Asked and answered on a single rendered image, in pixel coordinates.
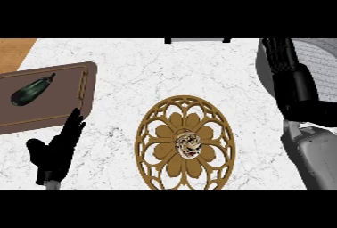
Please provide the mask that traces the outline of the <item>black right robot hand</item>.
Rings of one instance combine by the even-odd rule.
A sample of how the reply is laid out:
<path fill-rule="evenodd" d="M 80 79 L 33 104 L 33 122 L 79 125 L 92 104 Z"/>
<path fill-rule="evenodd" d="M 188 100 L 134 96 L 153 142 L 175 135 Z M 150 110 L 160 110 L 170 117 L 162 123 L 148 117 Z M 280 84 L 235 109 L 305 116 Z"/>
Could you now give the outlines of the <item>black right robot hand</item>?
<path fill-rule="evenodd" d="M 299 62 L 292 38 L 264 38 L 275 100 L 289 121 L 337 127 L 337 102 L 320 99 L 308 66 Z"/>

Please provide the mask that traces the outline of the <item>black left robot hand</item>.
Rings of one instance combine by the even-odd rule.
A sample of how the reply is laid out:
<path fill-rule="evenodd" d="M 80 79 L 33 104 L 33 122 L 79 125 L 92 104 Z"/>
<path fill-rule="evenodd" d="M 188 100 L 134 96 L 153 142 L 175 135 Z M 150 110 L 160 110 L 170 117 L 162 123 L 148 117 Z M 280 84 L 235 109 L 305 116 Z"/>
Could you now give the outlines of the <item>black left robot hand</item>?
<path fill-rule="evenodd" d="M 80 109 L 76 108 L 63 131 L 49 144 L 36 138 L 29 139 L 30 161 L 39 168 L 36 180 L 39 185 L 45 186 L 45 183 L 52 180 L 61 183 L 66 179 L 85 126 Z"/>

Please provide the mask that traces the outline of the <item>gold openwork round placemat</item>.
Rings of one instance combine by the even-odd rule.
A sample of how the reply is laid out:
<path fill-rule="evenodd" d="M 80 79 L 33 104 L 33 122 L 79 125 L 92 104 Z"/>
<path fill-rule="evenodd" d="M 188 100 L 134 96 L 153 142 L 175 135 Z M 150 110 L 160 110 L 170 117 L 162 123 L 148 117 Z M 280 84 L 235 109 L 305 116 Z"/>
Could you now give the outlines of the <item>gold openwork round placemat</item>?
<path fill-rule="evenodd" d="M 201 138 L 201 153 L 194 159 L 184 159 L 175 148 L 185 131 Z M 154 190 L 165 187 L 163 175 L 176 177 L 176 185 L 187 188 L 190 180 L 204 176 L 204 188 L 222 189 L 235 166 L 235 137 L 219 109 L 191 95 L 160 101 L 139 123 L 135 155 L 142 179 Z"/>

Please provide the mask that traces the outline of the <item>swirled frosted cupcake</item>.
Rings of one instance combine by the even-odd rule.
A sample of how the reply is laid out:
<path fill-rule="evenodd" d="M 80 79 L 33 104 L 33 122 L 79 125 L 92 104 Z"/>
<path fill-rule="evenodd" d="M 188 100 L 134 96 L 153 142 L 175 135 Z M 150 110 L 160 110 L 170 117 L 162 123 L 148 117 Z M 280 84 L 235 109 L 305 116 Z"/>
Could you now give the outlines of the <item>swirled frosted cupcake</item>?
<path fill-rule="evenodd" d="M 185 131 L 175 140 L 175 148 L 184 159 L 194 159 L 201 153 L 201 138 L 197 133 Z"/>

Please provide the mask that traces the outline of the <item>brown cutting board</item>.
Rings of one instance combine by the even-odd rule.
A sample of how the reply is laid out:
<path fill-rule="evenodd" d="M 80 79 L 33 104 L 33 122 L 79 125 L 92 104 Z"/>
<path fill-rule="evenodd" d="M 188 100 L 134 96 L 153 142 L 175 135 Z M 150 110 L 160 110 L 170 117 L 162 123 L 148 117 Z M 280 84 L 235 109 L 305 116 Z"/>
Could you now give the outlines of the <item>brown cutting board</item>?
<path fill-rule="evenodd" d="M 73 109 L 83 118 L 91 115 L 98 65 L 80 62 L 0 74 L 0 134 L 61 126 Z M 55 75 L 42 95 L 26 106 L 11 102 L 11 96 L 42 77 Z"/>

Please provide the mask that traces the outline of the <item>dark green zucchini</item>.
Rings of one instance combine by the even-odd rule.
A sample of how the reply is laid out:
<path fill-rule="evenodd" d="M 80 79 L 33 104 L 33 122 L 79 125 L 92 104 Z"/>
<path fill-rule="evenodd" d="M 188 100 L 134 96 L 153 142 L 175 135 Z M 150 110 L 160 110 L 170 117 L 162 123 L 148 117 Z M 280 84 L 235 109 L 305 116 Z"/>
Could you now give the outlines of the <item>dark green zucchini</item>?
<path fill-rule="evenodd" d="M 11 102 L 15 106 L 29 105 L 37 97 L 42 95 L 49 85 L 54 83 L 55 74 L 49 77 L 42 77 L 33 83 L 26 85 L 14 94 L 11 95 Z"/>

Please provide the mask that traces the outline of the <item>grey appliance with black feet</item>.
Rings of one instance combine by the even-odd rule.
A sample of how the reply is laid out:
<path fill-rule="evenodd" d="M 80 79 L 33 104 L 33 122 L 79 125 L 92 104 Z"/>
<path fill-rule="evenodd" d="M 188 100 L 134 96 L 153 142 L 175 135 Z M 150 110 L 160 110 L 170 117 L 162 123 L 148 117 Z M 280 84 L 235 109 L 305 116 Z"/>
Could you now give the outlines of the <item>grey appliance with black feet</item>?
<path fill-rule="evenodd" d="M 173 42 L 222 42 L 231 43 L 233 38 L 166 38 L 165 43 L 172 44 Z"/>

